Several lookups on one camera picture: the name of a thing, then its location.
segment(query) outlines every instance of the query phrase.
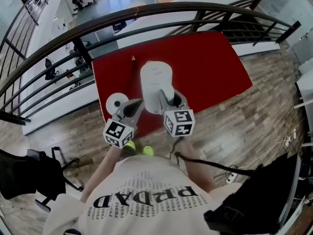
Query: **office chair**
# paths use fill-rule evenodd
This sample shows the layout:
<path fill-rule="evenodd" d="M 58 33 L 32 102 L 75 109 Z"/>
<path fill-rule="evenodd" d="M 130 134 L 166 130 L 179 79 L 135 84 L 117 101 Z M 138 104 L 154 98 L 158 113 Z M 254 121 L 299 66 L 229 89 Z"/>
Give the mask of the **office chair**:
<path fill-rule="evenodd" d="M 52 62 L 46 58 L 45 59 L 45 67 L 49 68 L 50 66 L 52 66 Z M 54 69 L 48 70 L 45 72 L 45 80 L 52 80 L 53 78 L 55 78 L 58 75 L 58 71 L 55 71 Z"/>
<path fill-rule="evenodd" d="M 126 24 L 125 21 L 122 21 L 122 22 L 117 23 L 117 24 L 113 24 L 112 27 L 113 27 L 114 34 L 117 33 L 117 32 L 120 32 L 126 26 L 127 26 L 127 24 Z"/>
<path fill-rule="evenodd" d="M 18 157 L 0 150 L 0 192 L 3 197 L 11 199 L 22 194 L 35 193 L 37 190 L 46 199 L 43 202 L 35 200 L 36 205 L 50 212 L 48 202 L 66 192 L 65 183 L 75 190 L 83 191 L 83 187 L 76 187 L 63 176 L 63 171 L 71 164 L 78 163 L 79 159 L 61 167 L 55 158 L 55 150 L 60 148 L 51 149 L 52 158 L 43 151 L 27 150 L 27 156 Z"/>

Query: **chair leg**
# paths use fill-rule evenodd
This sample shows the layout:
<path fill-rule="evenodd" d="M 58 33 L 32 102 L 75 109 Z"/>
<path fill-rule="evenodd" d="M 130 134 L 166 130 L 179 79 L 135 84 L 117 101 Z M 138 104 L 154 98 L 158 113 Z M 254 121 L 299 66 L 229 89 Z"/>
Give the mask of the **chair leg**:
<path fill-rule="evenodd" d="M 65 183 L 67 183 L 69 186 L 73 187 L 75 190 L 78 190 L 78 191 L 83 191 L 84 188 L 82 186 L 80 187 L 76 187 L 74 184 L 72 184 L 66 177 L 64 177 L 64 181 Z"/>
<path fill-rule="evenodd" d="M 65 166 L 62 167 L 62 171 L 65 171 L 67 168 L 69 168 L 73 163 L 78 163 L 79 159 L 74 159 L 70 162 L 68 162 Z"/>
<path fill-rule="evenodd" d="M 36 205 L 43 211 L 49 213 L 51 211 L 51 208 L 47 206 L 47 203 L 50 201 L 49 198 L 46 198 L 44 201 L 40 202 L 37 199 L 35 199 Z"/>
<path fill-rule="evenodd" d="M 57 150 L 58 147 L 52 147 L 51 148 L 51 154 L 52 154 L 52 158 L 55 159 L 55 153 L 54 150 Z"/>

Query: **power strip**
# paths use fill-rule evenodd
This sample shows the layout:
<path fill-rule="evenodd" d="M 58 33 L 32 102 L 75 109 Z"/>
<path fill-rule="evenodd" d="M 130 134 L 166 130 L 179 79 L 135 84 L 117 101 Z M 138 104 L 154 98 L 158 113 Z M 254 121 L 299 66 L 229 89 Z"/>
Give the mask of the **power strip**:
<path fill-rule="evenodd" d="M 228 178 L 226 179 L 226 183 L 228 183 L 228 184 L 234 183 L 234 182 L 235 182 L 235 179 L 237 178 L 237 176 L 238 176 L 237 173 L 232 172 L 232 173 L 228 176 Z"/>

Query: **white cylinder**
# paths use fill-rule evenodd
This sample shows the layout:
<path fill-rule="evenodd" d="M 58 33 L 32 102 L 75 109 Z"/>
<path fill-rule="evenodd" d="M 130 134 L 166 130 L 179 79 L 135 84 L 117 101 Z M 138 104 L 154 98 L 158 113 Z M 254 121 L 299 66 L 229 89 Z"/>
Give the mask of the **white cylinder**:
<path fill-rule="evenodd" d="M 109 114 L 113 115 L 116 113 L 118 107 L 122 104 L 128 101 L 128 98 L 126 95 L 122 93 L 114 93 L 111 96 L 108 97 L 106 102 L 106 108 Z"/>
<path fill-rule="evenodd" d="M 174 98 L 174 89 L 172 87 L 172 68 L 159 61 L 147 62 L 140 71 L 142 96 L 145 102 L 145 108 L 153 114 L 161 114 L 159 91 L 162 89 L 170 101 Z"/>

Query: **laminate flooring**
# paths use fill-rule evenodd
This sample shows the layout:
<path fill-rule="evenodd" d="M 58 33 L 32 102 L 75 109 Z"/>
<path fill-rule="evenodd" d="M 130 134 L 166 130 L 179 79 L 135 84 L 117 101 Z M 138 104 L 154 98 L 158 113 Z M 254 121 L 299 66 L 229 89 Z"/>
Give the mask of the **laminate flooring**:
<path fill-rule="evenodd" d="M 300 151 L 304 137 L 305 120 L 303 109 L 294 110 L 299 103 L 295 82 L 300 73 L 299 63 L 288 45 L 269 53 L 241 58 L 253 87 L 219 105 L 196 114 L 196 126 L 191 142 L 202 159 L 230 166 L 246 166 L 261 157 L 246 169 L 256 168 L 260 163 L 269 164 L 286 151 L 281 144 L 275 145 L 297 130 L 297 140 L 289 153 Z M 0 148 L 19 156 L 26 149 L 45 151 L 59 146 L 57 158 L 64 164 L 73 158 L 80 163 L 66 173 L 75 184 L 85 184 L 103 160 L 109 146 L 102 132 L 105 123 L 99 103 L 95 103 L 24 137 L 20 126 L 0 123 Z M 164 129 L 139 140 L 141 145 L 150 145 L 158 155 L 168 155 L 173 140 Z M 223 171 L 214 169 L 217 176 Z M 244 182 L 238 177 L 236 182 Z M 219 186 L 226 184 L 226 177 L 216 178 Z M 80 193 L 68 189 L 68 194 L 79 198 Z M 28 194 L 10 201 L 0 196 L 0 208 L 5 223 L 14 235 L 39 235 L 42 233 L 47 214 L 38 211 L 34 199 L 43 200 L 40 194 Z"/>

